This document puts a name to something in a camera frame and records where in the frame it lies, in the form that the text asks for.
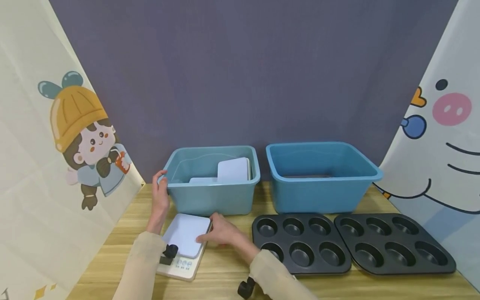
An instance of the gray wall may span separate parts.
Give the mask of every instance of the gray wall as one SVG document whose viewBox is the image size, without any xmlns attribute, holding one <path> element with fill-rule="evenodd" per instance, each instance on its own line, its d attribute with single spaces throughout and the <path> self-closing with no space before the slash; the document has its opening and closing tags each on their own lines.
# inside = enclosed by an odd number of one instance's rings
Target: gray wall
<svg viewBox="0 0 480 300">
<path fill-rule="evenodd" d="M 50 0 L 149 181 L 179 147 L 346 141 L 379 164 L 456 0 Z"/>
</svg>

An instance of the plastic storage bin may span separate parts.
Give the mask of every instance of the plastic storage bin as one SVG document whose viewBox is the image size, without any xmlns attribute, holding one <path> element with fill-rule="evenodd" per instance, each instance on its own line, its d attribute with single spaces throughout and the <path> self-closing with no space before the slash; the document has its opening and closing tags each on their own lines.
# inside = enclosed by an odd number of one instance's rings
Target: plastic storage bin
<svg viewBox="0 0 480 300">
<path fill-rule="evenodd" d="M 218 163 L 247 157 L 251 180 L 229 183 L 189 183 L 192 177 L 216 177 Z M 260 181 L 257 153 L 250 146 L 197 147 L 175 150 L 165 169 L 168 170 L 168 193 L 177 211 L 183 214 L 209 216 L 246 215 L 252 210 L 253 191 Z"/>
<path fill-rule="evenodd" d="M 271 144 L 266 148 L 275 210 L 284 213 L 347 213 L 383 173 L 342 142 Z"/>
</svg>

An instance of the beige sleeve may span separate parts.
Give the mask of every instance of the beige sleeve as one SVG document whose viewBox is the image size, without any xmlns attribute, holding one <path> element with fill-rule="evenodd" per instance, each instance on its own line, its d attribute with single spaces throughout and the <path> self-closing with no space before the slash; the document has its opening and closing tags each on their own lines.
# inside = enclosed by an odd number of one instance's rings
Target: beige sleeve
<svg viewBox="0 0 480 300">
<path fill-rule="evenodd" d="M 261 250 L 250 264 L 250 277 L 272 300 L 318 300 L 270 253 Z"/>
<path fill-rule="evenodd" d="M 156 269 L 166 246 L 154 233 L 143 232 L 137 237 L 113 300 L 152 300 Z"/>
</svg>

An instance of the hand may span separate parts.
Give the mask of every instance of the hand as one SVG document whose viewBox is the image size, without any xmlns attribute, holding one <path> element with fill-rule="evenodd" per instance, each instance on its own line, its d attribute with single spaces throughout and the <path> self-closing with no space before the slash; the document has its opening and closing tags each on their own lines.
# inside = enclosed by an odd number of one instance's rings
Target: hand
<svg viewBox="0 0 480 300">
<path fill-rule="evenodd" d="M 161 170 L 152 178 L 152 213 L 146 230 L 155 234 L 160 234 L 170 209 L 170 200 L 167 194 L 168 180 L 164 177 L 160 180 L 160 183 L 158 182 L 158 178 L 166 173 L 166 170 Z"/>
<path fill-rule="evenodd" d="M 78 183 L 78 172 L 72 168 L 67 168 L 67 174 L 65 175 L 67 184 L 74 185 Z"/>
<path fill-rule="evenodd" d="M 127 162 L 127 159 L 125 157 L 122 157 L 121 158 L 121 167 L 124 169 L 124 170 L 127 170 L 130 169 L 130 163 Z"/>
<path fill-rule="evenodd" d="M 212 220 L 212 231 L 198 236 L 196 239 L 197 243 L 212 241 L 217 244 L 231 245 L 245 262 L 250 264 L 258 252 L 260 252 L 260 249 L 222 215 L 214 213 L 210 216 L 210 220 Z"/>
</svg>

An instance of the wooden tabletop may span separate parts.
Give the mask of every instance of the wooden tabletop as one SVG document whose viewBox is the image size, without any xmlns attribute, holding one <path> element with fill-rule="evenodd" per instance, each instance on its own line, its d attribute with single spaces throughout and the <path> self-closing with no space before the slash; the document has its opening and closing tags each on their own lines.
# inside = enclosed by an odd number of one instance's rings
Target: wooden tabletop
<svg viewBox="0 0 480 300">
<path fill-rule="evenodd" d="M 151 186 L 147 184 L 130 204 L 67 299 L 112 299 L 133 241 L 145 230 L 150 207 Z M 393 212 L 398 211 L 373 186 L 355 211 Z M 251 226 L 255 217 L 275 213 L 269 184 L 264 182 L 256 187 L 252 212 L 247 216 L 230 216 L 228 219 L 251 237 Z M 175 214 L 172 204 L 164 230 Z M 207 246 L 193 282 L 157 275 L 153 299 L 241 300 L 237 288 L 239 283 L 248 277 L 248 272 L 247 265 L 230 247 Z M 395 300 L 480 299 L 477 291 L 458 272 L 448 276 L 371 276 L 353 264 L 351 271 L 344 276 L 299 276 L 299 280 L 322 300 L 370 300 L 380 297 Z M 269 298 L 256 287 L 250 299 Z"/>
</svg>

